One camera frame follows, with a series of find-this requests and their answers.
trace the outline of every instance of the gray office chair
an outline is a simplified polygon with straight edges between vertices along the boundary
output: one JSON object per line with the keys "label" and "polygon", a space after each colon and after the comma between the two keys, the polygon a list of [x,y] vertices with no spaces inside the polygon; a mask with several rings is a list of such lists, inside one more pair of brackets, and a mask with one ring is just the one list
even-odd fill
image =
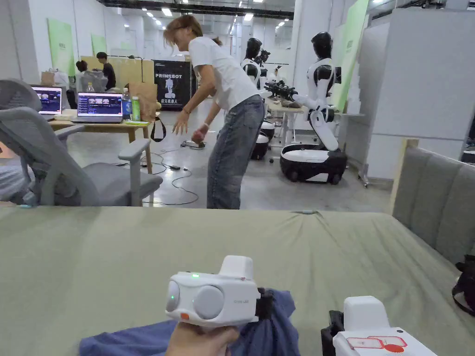
{"label": "gray office chair", "polygon": [[53,131],[28,107],[0,110],[0,141],[21,157],[24,171],[27,166],[33,170],[30,190],[37,204],[140,206],[159,188],[162,178],[140,172],[140,156],[150,145],[148,139],[135,140],[119,153],[120,159],[130,162],[130,169],[108,163],[79,167],[67,152],[66,140],[84,129],[75,125]]}
{"label": "gray office chair", "polygon": [[38,94],[25,82],[18,79],[0,79],[0,110],[26,106],[41,110]]}

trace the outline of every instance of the white handheld controller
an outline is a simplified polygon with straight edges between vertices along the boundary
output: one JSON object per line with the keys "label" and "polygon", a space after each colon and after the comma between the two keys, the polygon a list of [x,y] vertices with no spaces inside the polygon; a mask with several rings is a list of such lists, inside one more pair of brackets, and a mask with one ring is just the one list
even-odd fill
{"label": "white handheld controller", "polygon": [[253,280],[252,259],[226,256],[219,274],[178,272],[170,277],[165,313],[205,329],[258,321],[261,294]]}

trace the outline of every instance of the water bottle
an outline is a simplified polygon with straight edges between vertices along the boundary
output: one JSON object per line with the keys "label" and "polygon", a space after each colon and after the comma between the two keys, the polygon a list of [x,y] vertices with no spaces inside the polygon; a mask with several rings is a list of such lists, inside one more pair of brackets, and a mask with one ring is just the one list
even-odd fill
{"label": "water bottle", "polygon": [[140,103],[138,96],[132,97],[132,120],[140,121]]}
{"label": "water bottle", "polygon": [[122,117],[124,120],[130,120],[130,115],[132,114],[132,101],[130,100],[129,89],[123,89],[122,97]]}

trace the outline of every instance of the woman's hair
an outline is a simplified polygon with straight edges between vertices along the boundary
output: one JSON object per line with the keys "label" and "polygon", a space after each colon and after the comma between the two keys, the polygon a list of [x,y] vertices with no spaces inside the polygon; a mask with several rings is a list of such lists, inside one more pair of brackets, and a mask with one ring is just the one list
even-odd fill
{"label": "woman's hair", "polygon": [[219,39],[219,37],[214,37],[213,38],[213,41],[214,43],[216,43],[218,46],[222,46],[223,45],[223,42],[221,42],[221,40]]}
{"label": "woman's hair", "polygon": [[167,25],[167,28],[163,32],[163,38],[165,42],[173,47],[175,45],[174,35],[175,31],[180,28],[190,28],[196,37],[203,37],[203,30],[200,23],[191,15],[183,15],[173,20]]}
{"label": "woman's hair", "polygon": [[77,61],[76,68],[79,72],[85,72],[87,70],[87,62],[86,61]]}

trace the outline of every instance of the orange button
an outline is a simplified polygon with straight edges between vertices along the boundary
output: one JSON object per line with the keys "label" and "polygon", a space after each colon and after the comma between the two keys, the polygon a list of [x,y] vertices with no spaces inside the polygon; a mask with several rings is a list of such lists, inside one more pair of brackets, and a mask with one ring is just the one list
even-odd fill
{"label": "orange button", "polygon": [[404,348],[399,346],[399,345],[389,344],[389,345],[384,345],[384,348],[389,352],[394,352],[394,353],[397,353],[397,354],[404,352]]}

